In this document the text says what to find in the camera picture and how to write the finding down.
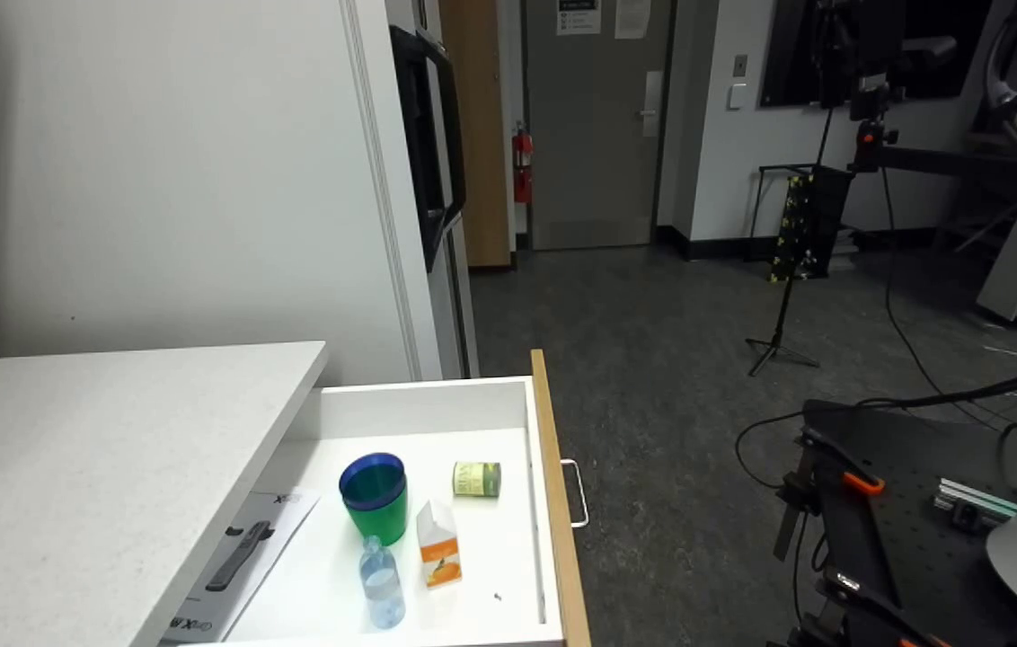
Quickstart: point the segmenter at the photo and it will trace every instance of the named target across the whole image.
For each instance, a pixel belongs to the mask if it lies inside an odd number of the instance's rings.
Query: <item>gray floor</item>
[[[768,558],[781,503],[736,472],[730,442],[802,400],[928,391],[884,319],[888,266],[888,255],[861,255],[829,279],[798,284],[786,348],[823,372],[759,376],[748,376],[744,338],[768,334],[781,297],[759,263],[548,252],[475,277],[484,373],[525,373],[529,348],[548,348],[565,452],[584,465],[592,503],[580,562],[598,645],[736,647],[790,630],[790,564]],[[898,319],[947,390],[1017,373],[1017,332],[973,318],[973,279],[935,255],[896,271]],[[1017,417],[1017,394],[990,406]],[[795,465],[790,436],[754,436],[750,466],[781,479]]]

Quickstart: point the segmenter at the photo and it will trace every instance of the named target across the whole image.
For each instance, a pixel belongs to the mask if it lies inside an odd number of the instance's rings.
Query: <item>red fire extinguisher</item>
[[[536,138],[525,126],[517,126],[510,149],[516,149],[516,201],[529,205],[536,197],[536,177],[534,177]]]

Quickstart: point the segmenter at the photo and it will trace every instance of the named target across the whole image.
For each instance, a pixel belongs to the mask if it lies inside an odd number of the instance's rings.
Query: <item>drawer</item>
[[[368,385],[317,391],[264,472],[256,493],[321,496],[289,544],[228,645],[565,645],[568,594],[580,596],[565,481],[550,472],[548,373],[501,380]],[[395,452],[407,465],[407,535],[392,545],[402,574],[407,618],[377,632],[360,587],[360,531],[339,473],[362,452]],[[501,459],[501,499],[452,499],[458,459]],[[422,584],[414,518],[428,499],[448,499],[464,579]]]

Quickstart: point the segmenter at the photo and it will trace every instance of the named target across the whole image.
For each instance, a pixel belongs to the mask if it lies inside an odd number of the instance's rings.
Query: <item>gray door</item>
[[[651,240],[668,36],[671,0],[525,0],[536,248]]]

